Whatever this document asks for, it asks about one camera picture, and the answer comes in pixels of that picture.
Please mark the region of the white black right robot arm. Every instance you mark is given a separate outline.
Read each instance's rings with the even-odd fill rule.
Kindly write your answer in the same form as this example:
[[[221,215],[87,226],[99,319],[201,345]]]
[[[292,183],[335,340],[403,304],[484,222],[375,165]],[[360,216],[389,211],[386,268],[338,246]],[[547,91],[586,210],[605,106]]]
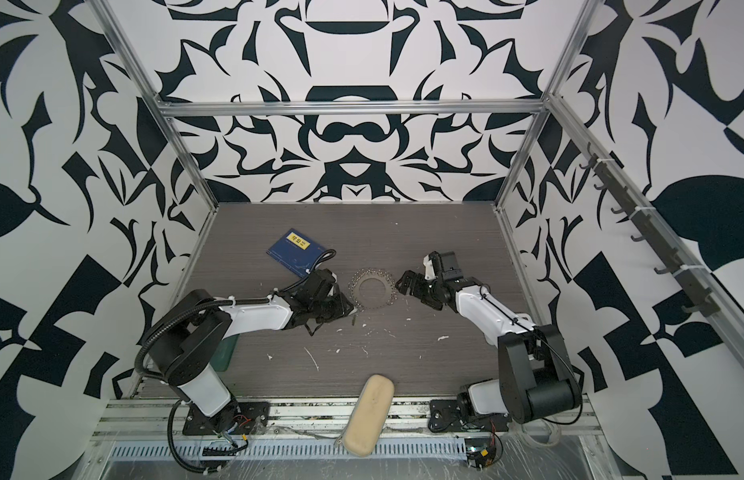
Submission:
[[[428,254],[425,271],[405,271],[399,293],[435,309],[450,308],[469,320],[497,350],[498,377],[465,386],[458,394],[458,420],[505,416],[518,424],[543,420],[557,425],[560,413],[583,408],[583,391],[558,327],[537,325],[514,312],[490,287],[463,274],[453,252]]]

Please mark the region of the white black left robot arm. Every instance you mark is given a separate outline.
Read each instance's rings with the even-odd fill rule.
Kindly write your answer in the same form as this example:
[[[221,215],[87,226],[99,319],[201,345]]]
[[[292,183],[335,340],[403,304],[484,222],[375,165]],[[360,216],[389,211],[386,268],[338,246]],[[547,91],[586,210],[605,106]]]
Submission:
[[[207,431],[228,443],[226,453],[245,451],[248,441],[232,437],[244,413],[211,360],[229,337],[292,330],[311,322],[322,326],[353,315],[355,306],[342,293],[336,275],[321,266],[335,255],[333,249],[322,252],[303,278],[264,297],[223,298],[204,289],[191,291],[144,333],[135,372],[175,392],[172,415],[186,405]]]

